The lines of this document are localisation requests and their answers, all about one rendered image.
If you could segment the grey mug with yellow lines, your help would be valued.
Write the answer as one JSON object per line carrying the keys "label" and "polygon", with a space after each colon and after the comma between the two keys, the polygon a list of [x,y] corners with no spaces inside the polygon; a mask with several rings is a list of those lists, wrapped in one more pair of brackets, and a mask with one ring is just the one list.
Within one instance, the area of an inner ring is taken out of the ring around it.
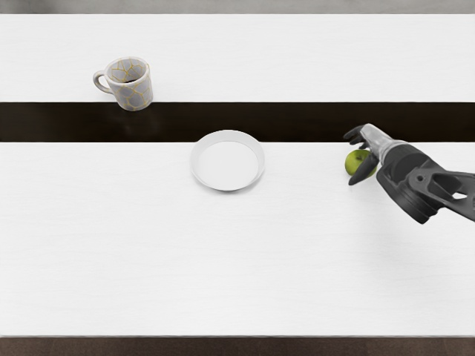
{"label": "grey mug with yellow lines", "polygon": [[103,93],[113,95],[126,111],[141,111],[153,101],[150,66],[138,57],[113,60],[93,75],[93,82]]}

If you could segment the green apple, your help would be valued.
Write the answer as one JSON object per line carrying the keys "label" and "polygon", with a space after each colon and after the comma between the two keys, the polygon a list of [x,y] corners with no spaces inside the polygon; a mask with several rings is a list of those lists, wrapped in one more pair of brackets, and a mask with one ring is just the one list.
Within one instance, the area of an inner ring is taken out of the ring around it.
{"label": "green apple", "polygon": [[348,153],[344,162],[346,172],[352,177],[363,161],[371,155],[370,151],[364,149],[357,149]]}

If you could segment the white plate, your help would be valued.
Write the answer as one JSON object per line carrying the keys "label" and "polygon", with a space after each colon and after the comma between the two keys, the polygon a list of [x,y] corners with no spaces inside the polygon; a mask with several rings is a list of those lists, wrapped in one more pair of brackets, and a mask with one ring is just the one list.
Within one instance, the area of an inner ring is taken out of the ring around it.
{"label": "white plate", "polygon": [[202,185],[217,191],[238,191],[257,182],[265,168],[262,145],[242,131],[220,130],[198,140],[190,169]]}

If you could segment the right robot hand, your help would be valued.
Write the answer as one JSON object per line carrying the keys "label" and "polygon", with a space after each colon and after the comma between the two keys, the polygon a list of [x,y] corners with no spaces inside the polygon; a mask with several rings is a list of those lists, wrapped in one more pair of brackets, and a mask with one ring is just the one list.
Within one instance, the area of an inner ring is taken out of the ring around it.
{"label": "right robot hand", "polygon": [[371,171],[379,164],[382,152],[388,148],[393,139],[372,124],[359,125],[346,132],[344,139],[351,145],[362,143],[361,148],[370,150],[369,156],[360,164],[349,180],[349,185],[355,185],[369,177]]}

